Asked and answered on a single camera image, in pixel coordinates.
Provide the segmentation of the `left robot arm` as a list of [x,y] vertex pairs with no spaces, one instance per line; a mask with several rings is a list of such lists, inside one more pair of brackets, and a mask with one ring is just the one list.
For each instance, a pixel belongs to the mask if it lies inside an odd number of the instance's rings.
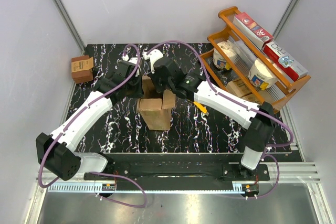
[[67,181],[77,173],[96,172],[101,179],[112,177],[112,159],[102,153],[79,153],[77,145],[93,125],[125,97],[142,96],[141,60],[122,60],[116,71],[100,79],[80,108],[50,134],[36,138],[37,158],[41,168]]

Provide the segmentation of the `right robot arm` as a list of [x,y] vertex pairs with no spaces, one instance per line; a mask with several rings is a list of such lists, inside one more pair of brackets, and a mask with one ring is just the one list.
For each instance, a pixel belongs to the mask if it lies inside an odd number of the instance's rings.
[[168,57],[150,56],[151,78],[157,92],[170,90],[178,98],[210,107],[236,121],[246,133],[240,141],[243,153],[239,175],[250,180],[257,175],[257,166],[275,130],[273,108],[236,97],[206,81],[196,72],[185,73]]

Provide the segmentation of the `brown cardboard express box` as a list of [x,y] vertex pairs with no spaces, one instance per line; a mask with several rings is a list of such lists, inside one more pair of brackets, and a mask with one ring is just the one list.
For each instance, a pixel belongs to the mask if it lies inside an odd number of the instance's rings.
[[167,131],[171,128],[172,109],[175,108],[176,95],[170,90],[158,93],[148,76],[142,77],[144,95],[138,99],[137,111],[147,127],[155,131]]

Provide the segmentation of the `yellow utility knife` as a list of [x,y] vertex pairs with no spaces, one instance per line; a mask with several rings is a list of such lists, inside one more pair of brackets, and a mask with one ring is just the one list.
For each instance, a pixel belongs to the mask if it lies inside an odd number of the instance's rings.
[[208,111],[207,111],[207,109],[206,109],[206,107],[204,107],[203,105],[201,105],[200,103],[198,103],[198,102],[193,102],[193,104],[205,115],[205,116],[208,116],[209,115],[209,113],[208,113]]

